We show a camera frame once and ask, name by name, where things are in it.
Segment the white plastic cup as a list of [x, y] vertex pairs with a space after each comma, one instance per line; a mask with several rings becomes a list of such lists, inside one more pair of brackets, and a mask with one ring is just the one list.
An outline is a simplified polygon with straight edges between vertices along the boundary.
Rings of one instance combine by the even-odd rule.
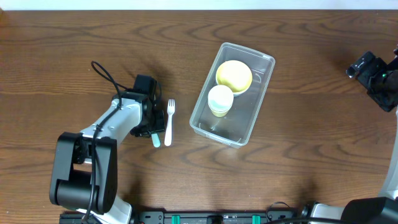
[[208, 102], [215, 101], [220, 105], [233, 104], [234, 95], [232, 90], [225, 85], [214, 86], [208, 93]]

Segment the yellow plastic bowl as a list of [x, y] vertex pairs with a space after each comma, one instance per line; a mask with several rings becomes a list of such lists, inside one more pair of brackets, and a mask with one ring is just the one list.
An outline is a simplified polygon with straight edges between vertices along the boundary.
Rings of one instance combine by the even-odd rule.
[[216, 83], [229, 87], [232, 92], [242, 91], [251, 86], [252, 71], [243, 62], [228, 60], [217, 68]]

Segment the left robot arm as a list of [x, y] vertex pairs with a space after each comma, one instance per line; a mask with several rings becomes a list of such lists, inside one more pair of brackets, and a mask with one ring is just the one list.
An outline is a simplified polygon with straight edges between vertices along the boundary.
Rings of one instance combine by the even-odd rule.
[[49, 199], [81, 213], [73, 223], [132, 223], [132, 205], [117, 195], [118, 147], [128, 134], [151, 138], [165, 129], [156, 109], [157, 81], [138, 75], [113, 96], [109, 109], [79, 133], [57, 139]]

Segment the white plastic bowl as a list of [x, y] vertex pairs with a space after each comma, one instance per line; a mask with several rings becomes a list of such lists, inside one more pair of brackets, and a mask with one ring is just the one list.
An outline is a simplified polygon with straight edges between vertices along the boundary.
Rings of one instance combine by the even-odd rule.
[[233, 95], [234, 95], [234, 96], [242, 95], [242, 94], [245, 93], [248, 89], [249, 89], [249, 87], [247, 87], [245, 90], [242, 90], [242, 91], [233, 92]]

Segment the clear plastic container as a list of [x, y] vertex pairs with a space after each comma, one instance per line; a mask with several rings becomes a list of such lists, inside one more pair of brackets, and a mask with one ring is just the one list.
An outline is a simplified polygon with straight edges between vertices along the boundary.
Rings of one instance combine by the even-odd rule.
[[[247, 65], [252, 74], [252, 82], [247, 90], [235, 93], [232, 104], [223, 116], [212, 113], [208, 100], [213, 99], [209, 92], [220, 82], [216, 71], [222, 63], [237, 60]], [[193, 109], [189, 124], [194, 132], [227, 146], [240, 148], [249, 141], [253, 127], [261, 109], [267, 86], [275, 66], [275, 58], [242, 45], [225, 42], [214, 59], [203, 88]]]

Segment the yellow plastic cup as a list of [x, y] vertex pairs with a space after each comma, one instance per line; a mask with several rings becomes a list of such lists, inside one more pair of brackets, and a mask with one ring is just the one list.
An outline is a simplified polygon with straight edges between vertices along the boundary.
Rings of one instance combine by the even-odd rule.
[[216, 117], [224, 117], [225, 115], [227, 115], [229, 110], [224, 110], [224, 111], [219, 111], [219, 110], [215, 110], [214, 108], [210, 107], [210, 110], [212, 112], [212, 114]]

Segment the teal plastic spoon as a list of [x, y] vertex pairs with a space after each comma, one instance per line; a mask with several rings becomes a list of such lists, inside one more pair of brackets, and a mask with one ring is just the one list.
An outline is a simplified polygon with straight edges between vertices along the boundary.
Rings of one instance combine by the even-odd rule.
[[158, 148], [161, 145], [159, 135], [157, 133], [151, 134], [153, 146]]

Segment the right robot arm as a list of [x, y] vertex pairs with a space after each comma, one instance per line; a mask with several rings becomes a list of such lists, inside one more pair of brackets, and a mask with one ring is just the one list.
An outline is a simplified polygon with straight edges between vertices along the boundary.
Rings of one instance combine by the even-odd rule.
[[[397, 57], [386, 63], [365, 52], [346, 70], [386, 112], [397, 109]], [[377, 197], [350, 201], [345, 207], [313, 203], [303, 207], [296, 223], [397, 224], [397, 143], [394, 143], [386, 179]]]

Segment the grey plastic cup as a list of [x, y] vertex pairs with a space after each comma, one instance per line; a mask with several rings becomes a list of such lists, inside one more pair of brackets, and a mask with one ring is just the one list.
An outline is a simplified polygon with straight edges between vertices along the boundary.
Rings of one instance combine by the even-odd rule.
[[220, 105], [215, 101], [209, 101], [208, 106], [209, 108], [214, 111], [215, 113], [224, 113], [225, 111], [229, 111], [232, 107], [232, 103], [229, 103], [227, 105]]

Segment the white plastic fork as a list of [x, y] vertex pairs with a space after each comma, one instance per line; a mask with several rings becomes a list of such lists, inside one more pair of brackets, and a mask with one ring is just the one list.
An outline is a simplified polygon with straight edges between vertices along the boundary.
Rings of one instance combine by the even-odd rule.
[[165, 130], [165, 139], [164, 139], [164, 144], [166, 146], [170, 146], [172, 143], [172, 120], [174, 113], [175, 113], [175, 100], [171, 98], [169, 99], [167, 105], [168, 120], [167, 120], [167, 127]]

